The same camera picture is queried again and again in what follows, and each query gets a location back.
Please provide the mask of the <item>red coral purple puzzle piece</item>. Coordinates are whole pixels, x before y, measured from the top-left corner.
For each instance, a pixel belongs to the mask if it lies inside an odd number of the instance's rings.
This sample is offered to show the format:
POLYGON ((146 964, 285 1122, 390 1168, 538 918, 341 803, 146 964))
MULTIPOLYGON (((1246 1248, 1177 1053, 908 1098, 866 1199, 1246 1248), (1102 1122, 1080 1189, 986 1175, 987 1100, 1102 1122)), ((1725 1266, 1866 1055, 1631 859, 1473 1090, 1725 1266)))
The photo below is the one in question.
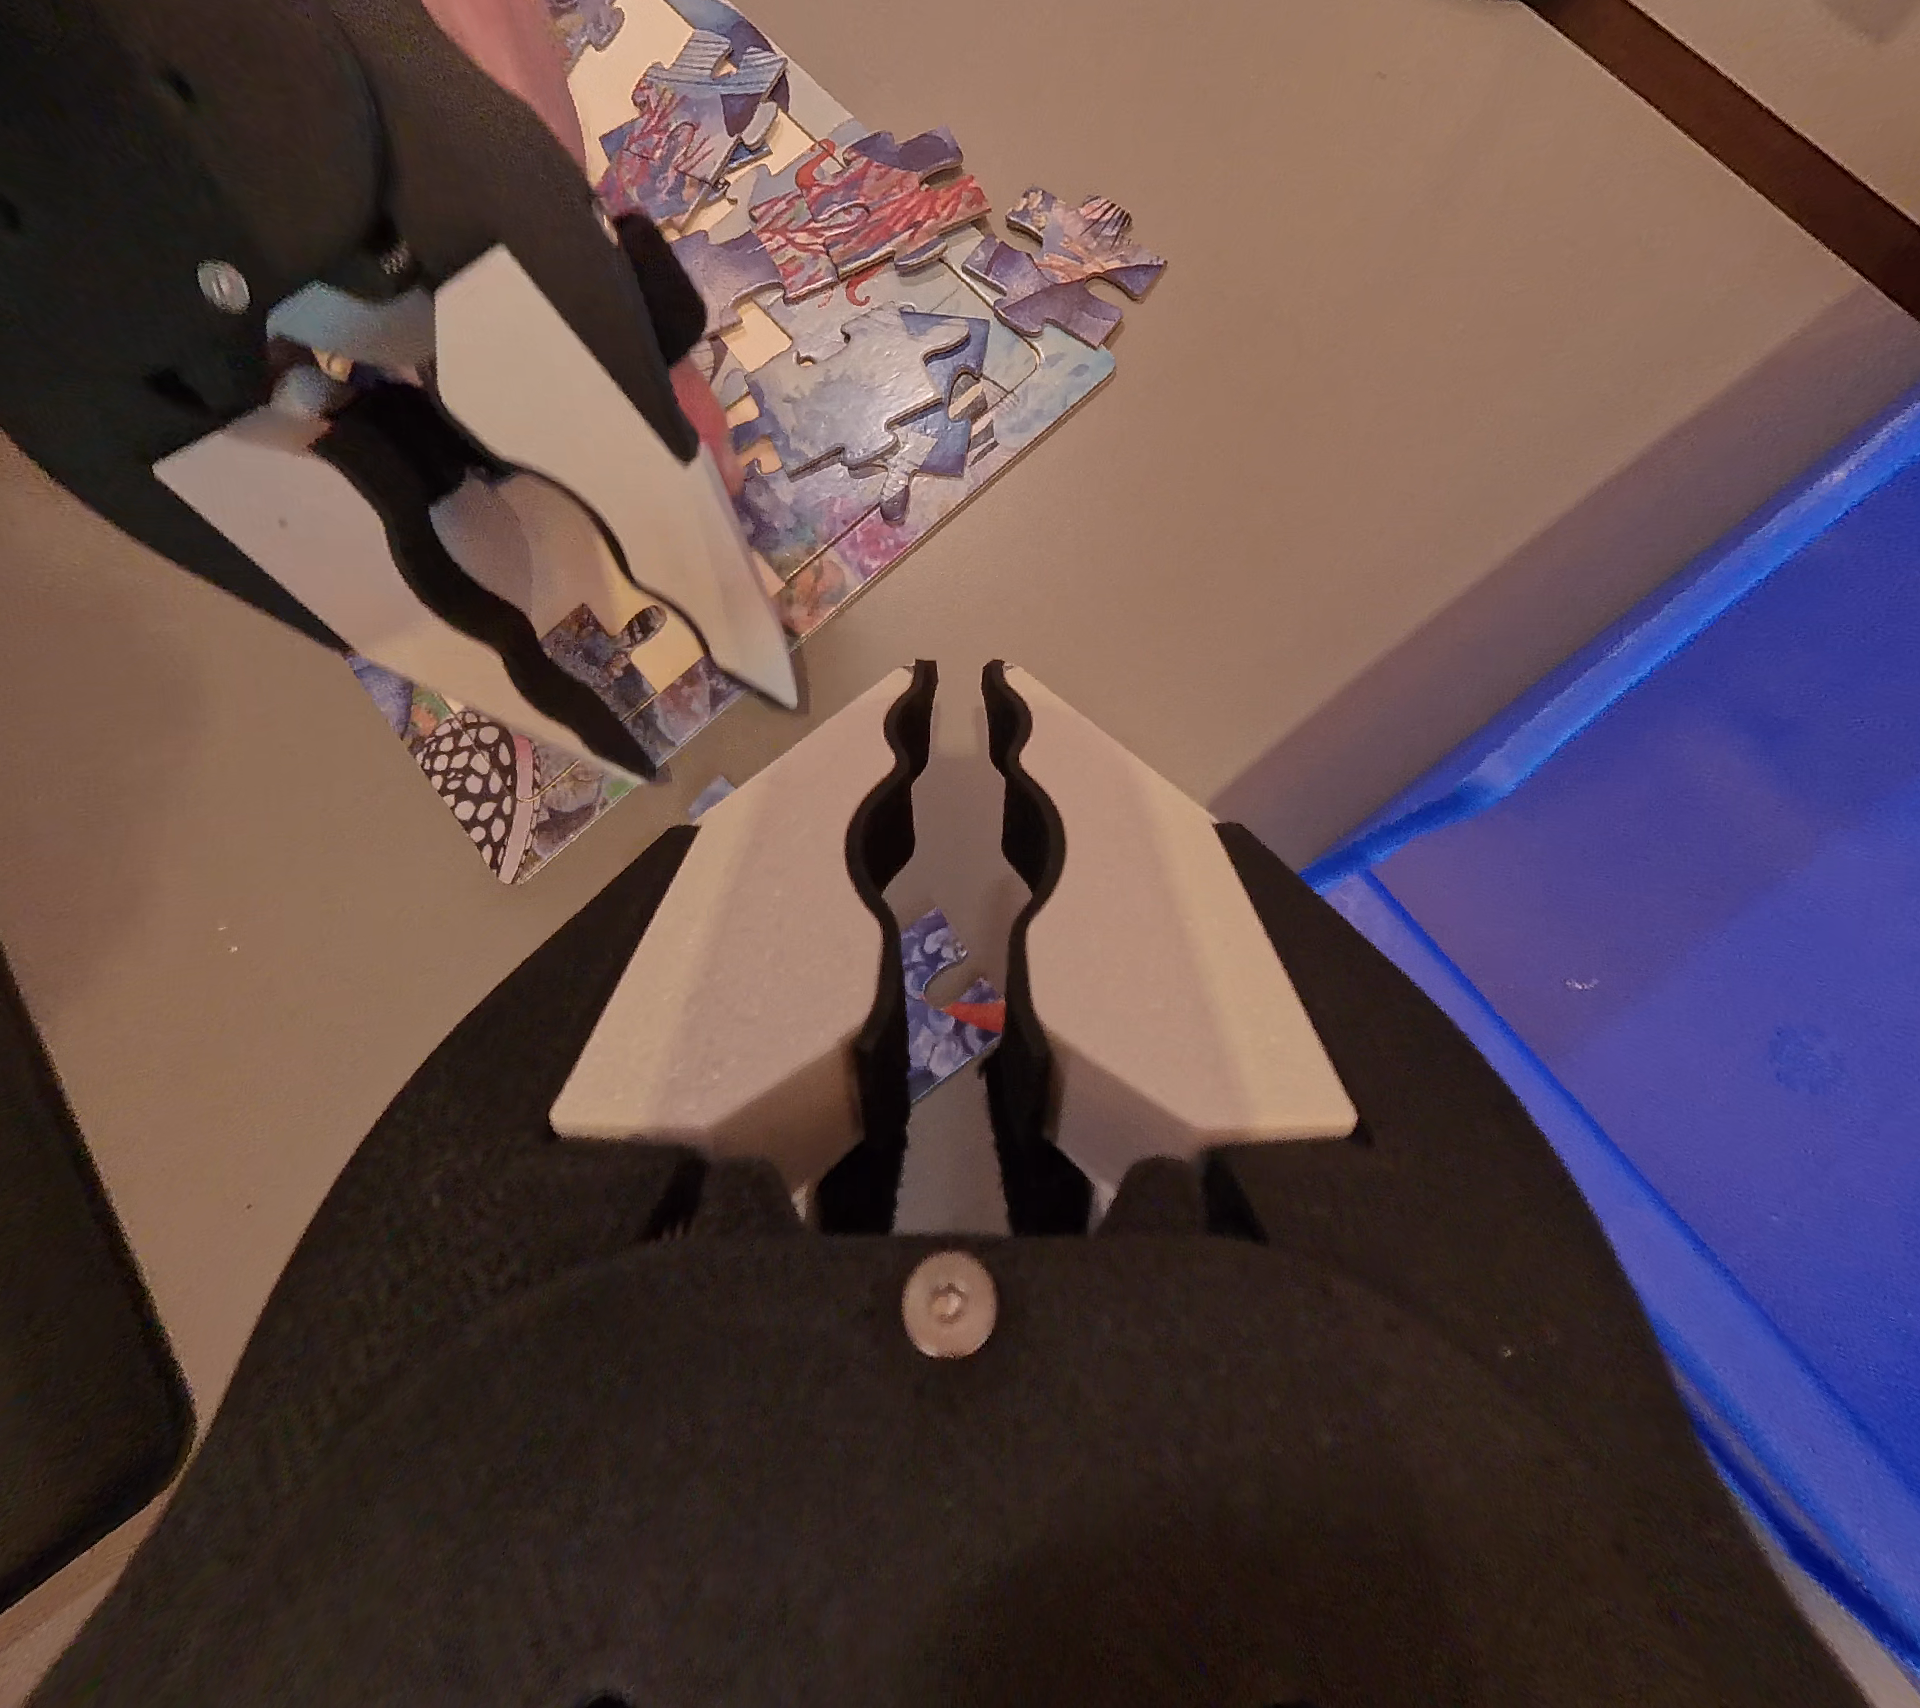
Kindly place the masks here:
POLYGON ((899 271, 925 266, 949 236, 991 213, 947 129, 854 140, 837 152, 835 169, 806 189, 806 202, 840 281, 887 263, 899 271))

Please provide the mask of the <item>blue plastic bin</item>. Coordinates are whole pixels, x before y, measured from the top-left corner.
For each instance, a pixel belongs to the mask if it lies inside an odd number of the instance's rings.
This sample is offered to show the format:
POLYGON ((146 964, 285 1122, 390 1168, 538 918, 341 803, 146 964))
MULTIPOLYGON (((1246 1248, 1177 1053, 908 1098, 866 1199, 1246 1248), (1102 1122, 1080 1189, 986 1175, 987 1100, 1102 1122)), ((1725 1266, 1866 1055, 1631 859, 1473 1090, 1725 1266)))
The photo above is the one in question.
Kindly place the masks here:
POLYGON ((1918 404, 1316 860, 1562 1154, 1721 1476, 1916 1686, 1918 404))

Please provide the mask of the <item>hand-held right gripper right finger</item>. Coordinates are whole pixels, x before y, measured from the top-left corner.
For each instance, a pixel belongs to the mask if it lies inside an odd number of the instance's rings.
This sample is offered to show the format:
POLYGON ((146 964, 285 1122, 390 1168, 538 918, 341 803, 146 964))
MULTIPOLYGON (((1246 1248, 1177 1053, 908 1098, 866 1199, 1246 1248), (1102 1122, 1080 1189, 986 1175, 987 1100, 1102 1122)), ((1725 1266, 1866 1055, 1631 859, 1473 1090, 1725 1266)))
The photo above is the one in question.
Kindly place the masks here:
POLYGON ((983 1072, 1015 1237, 1080 1237, 1154 1160, 1360 1124, 1220 824, 1018 664, 979 675, 1026 889, 983 1072))

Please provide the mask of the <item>sea print puzzle board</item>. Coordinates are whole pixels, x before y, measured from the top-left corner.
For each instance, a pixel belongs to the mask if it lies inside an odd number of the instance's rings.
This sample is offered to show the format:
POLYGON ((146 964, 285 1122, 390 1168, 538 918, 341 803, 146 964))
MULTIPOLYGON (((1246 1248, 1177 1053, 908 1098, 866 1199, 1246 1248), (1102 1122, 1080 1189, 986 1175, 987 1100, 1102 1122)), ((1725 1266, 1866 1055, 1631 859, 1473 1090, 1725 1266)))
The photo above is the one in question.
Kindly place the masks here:
MULTIPOLYGON (((873 135, 730 0, 621 0, 621 11, 626 27, 612 49, 581 55, 568 72, 592 154, 593 189, 607 167, 602 137, 631 116, 634 87, 651 65, 671 65, 694 32, 725 35, 733 50, 770 46, 786 58, 784 103, 772 135, 759 146, 733 150, 723 178, 681 226, 658 224, 666 245, 690 233, 711 233, 715 241, 750 233, 741 195, 756 169, 810 187, 824 171, 837 169, 846 146, 873 135)), ((883 468, 849 473, 832 467, 787 474, 765 441, 746 454, 736 452, 744 474, 733 505, 739 530, 773 597, 801 688, 806 673, 815 668, 810 656, 821 653, 813 639, 873 599, 887 573, 925 546, 1116 374, 1116 357, 1106 345, 1085 347, 1062 329, 1046 329, 1028 341, 995 321, 994 298, 959 273, 959 263, 987 238, 1007 247, 1024 241, 1018 233, 995 233, 986 217, 949 235, 942 254, 916 271, 885 263, 799 302, 762 296, 739 306, 733 329, 694 345, 694 366, 707 379, 733 430, 756 417, 750 374, 789 354, 813 360, 837 353, 840 331, 857 314, 898 306, 979 316, 989 324, 979 376, 1004 390, 986 421, 989 439, 971 450, 961 478, 918 482, 914 509, 899 526, 885 524, 880 512, 883 468)), ((490 567, 494 592, 517 592, 530 604, 526 615, 539 640, 580 604, 587 604, 609 631, 621 629, 648 603, 664 607, 642 597, 618 568, 606 571, 604 584, 587 586, 586 556, 561 546, 577 542, 577 537, 561 537, 561 510, 570 505, 550 488, 539 497, 534 490, 531 476, 482 481, 473 474, 444 502, 444 512, 435 509, 435 522, 447 546, 461 542, 473 562, 490 567)), ((624 770, 517 733, 391 668, 365 659, 352 659, 349 666, 419 779, 502 887, 538 876, 637 788, 635 777, 624 770)), ((668 760, 751 703, 751 693, 702 651, 695 666, 655 703, 676 745, 668 760)))

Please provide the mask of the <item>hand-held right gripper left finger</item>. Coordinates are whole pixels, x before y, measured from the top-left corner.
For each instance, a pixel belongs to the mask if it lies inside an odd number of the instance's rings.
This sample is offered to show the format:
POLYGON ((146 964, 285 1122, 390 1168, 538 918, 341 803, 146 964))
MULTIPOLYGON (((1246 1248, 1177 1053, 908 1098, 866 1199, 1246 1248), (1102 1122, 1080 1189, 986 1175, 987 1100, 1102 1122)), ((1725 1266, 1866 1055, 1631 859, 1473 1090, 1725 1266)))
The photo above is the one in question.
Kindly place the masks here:
POLYGON ((889 1235, 908 1020, 892 882, 940 673, 898 666, 699 818, 548 1124, 763 1162, 815 1225, 889 1235))

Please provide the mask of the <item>lavender pink spiky puzzle piece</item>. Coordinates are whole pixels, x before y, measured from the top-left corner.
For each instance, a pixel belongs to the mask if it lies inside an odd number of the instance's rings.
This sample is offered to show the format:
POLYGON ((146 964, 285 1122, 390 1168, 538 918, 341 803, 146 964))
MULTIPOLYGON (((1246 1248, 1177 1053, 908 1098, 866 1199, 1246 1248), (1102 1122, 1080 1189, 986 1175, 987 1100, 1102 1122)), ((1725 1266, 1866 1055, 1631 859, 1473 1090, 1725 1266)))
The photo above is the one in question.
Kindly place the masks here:
POLYGON ((959 263, 959 273, 991 296, 991 314, 1005 331, 1031 342, 1053 329, 1102 348, 1123 316, 1093 284, 1141 302, 1168 269, 1163 256, 1133 241, 1133 217, 1113 198, 1069 202, 1031 185, 1009 205, 1004 224, 1031 249, 989 236, 959 263))

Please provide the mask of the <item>lavender coral orange puzzle piece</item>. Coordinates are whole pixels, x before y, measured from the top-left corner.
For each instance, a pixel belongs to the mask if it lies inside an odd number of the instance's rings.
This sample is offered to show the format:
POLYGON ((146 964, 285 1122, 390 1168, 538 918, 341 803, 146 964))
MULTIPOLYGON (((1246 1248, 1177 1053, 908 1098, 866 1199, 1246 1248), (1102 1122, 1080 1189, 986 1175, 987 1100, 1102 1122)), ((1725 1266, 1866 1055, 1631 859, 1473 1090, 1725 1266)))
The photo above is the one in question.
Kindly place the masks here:
POLYGON ((995 1049, 1004 992, 973 971, 947 917, 932 906, 899 933, 908 1100, 922 1103, 995 1049))

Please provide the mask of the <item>purple eyelash puzzle piece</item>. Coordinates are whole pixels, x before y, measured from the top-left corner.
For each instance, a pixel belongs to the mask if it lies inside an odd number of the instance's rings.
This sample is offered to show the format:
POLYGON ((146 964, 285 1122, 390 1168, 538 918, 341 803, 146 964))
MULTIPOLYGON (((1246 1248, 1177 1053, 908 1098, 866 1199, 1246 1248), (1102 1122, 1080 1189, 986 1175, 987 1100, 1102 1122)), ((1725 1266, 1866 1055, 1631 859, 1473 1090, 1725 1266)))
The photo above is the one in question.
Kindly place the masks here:
POLYGON ((671 238, 668 250, 695 296, 695 342, 736 329, 744 304, 786 298, 784 279, 756 233, 730 238, 685 233, 671 238))

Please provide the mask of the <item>blue red coral puzzle piece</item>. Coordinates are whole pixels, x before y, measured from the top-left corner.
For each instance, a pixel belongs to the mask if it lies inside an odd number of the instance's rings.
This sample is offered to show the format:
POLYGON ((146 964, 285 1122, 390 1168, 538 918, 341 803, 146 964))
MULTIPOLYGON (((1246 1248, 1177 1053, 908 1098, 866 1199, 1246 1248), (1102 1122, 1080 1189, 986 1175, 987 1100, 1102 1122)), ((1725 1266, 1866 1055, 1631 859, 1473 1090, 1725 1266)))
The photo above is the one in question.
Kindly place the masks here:
POLYGON ((598 200, 614 221, 642 215, 681 226, 713 195, 739 138, 711 93, 640 81, 631 105, 631 116, 600 138, 598 200))

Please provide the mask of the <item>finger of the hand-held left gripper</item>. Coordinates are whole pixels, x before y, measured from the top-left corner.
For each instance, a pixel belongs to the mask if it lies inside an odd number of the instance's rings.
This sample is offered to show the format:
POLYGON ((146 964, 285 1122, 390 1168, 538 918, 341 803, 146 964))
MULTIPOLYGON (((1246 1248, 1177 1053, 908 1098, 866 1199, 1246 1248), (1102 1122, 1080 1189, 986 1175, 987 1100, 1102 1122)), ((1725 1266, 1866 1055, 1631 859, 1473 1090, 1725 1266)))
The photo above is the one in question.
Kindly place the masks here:
POLYGON ((730 681, 793 710, 786 632, 699 443, 670 450, 502 247, 434 293, 435 390, 496 461, 570 497, 628 584, 670 607, 730 681))
POLYGON ((153 476, 352 654, 577 758, 660 775, 607 703, 546 656, 530 616, 447 551, 422 474, 371 407, 329 424, 258 409, 153 476))

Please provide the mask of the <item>red green coral puzzle piece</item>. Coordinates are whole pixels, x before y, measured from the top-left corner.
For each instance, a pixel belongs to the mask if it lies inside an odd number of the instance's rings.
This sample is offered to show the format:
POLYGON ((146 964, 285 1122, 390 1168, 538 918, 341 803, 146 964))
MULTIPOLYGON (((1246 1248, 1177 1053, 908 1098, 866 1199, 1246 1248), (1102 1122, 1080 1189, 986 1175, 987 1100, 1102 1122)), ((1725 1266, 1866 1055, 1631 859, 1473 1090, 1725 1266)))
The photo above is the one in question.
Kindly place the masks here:
POLYGON ((762 167, 747 177, 739 206, 750 236, 777 273, 779 293, 792 304, 837 284, 842 269, 833 249, 854 236, 867 217, 862 198, 830 185, 773 178, 762 167))

